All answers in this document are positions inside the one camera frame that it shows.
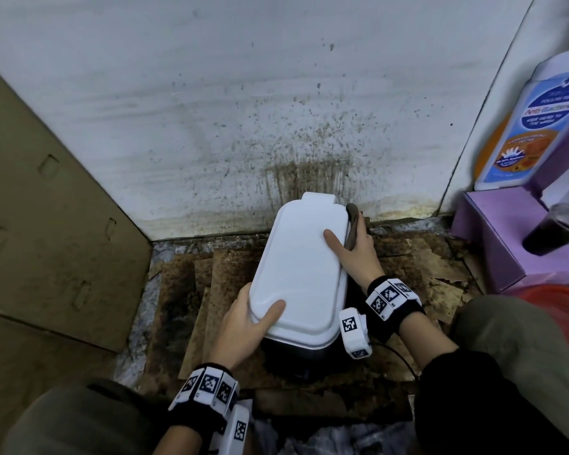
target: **hand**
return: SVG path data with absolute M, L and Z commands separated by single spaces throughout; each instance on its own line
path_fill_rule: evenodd
M 215 345 L 209 356 L 209 361 L 235 369 L 247 359 L 259 346 L 267 331 L 280 318 L 285 310 L 284 300 L 276 301 L 265 316 L 253 323 L 249 316 L 250 282 L 238 293 L 238 298 L 223 317 L 221 328 Z
M 374 280 L 383 276 L 383 269 L 377 254 L 373 248 L 373 238 L 366 234 L 364 217 L 358 213 L 358 224 L 356 227 L 356 245 L 354 249 L 348 251 L 339 242 L 331 230 L 323 232 L 327 246 L 335 253 L 341 266 L 345 269 L 352 279 L 366 291 Z

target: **bottle label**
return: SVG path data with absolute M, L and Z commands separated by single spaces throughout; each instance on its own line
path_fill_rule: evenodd
M 538 83 L 513 115 L 512 128 L 502 137 L 486 183 L 528 176 L 563 129 L 569 125 L 569 76 Z

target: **white wall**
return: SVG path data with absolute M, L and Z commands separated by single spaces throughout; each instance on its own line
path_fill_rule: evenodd
M 152 239 L 435 212 L 532 0 L 0 0 L 0 74 Z
M 535 0 L 510 46 L 463 150 L 440 212 L 455 210 L 457 198 L 473 188 L 476 157 L 502 118 L 514 107 L 535 67 L 569 49 L 569 0 Z

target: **purple box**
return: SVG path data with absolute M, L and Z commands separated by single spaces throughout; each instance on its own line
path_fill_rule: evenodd
M 523 187 L 465 193 L 451 235 L 482 243 L 490 292 L 513 292 L 536 284 L 569 286 L 569 244 L 541 257 L 522 242 L 547 210 Z

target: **glass with dark liquid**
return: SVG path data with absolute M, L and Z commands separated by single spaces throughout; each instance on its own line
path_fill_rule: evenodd
M 546 255 L 569 244 L 569 203 L 556 203 L 523 240 L 527 252 Z

